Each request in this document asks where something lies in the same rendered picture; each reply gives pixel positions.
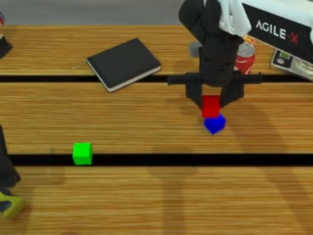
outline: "red x logo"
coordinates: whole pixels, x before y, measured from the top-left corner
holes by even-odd
[[[289,35],[290,38],[290,42],[295,43],[296,45],[298,45],[298,35],[291,33]]]

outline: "green cube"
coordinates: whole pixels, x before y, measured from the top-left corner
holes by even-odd
[[[90,143],[75,143],[73,147],[75,165],[91,165],[92,149]]]

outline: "blue cube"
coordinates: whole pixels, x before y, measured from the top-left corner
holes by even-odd
[[[203,124],[214,135],[225,128],[226,119],[220,114],[218,118],[205,118]]]

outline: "wooden surface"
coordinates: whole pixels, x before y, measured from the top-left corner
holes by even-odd
[[[18,167],[3,235],[311,235],[313,169]]]
[[[138,37],[162,64],[159,75],[198,71],[189,56],[194,37],[183,26],[2,26],[14,46],[0,61],[0,75],[93,75],[87,57]],[[256,44],[252,73],[280,74],[269,67],[274,50]]]
[[[219,89],[204,86],[203,94]],[[312,153],[313,84],[246,87],[222,109],[226,128],[212,136],[184,86],[137,83],[108,93],[99,83],[1,83],[0,123],[10,154]]]

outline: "red can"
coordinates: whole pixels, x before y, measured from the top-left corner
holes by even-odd
[[[250,74],[255,60],[255,48],[250,43],[239,46],[234,70],[242,74]]]

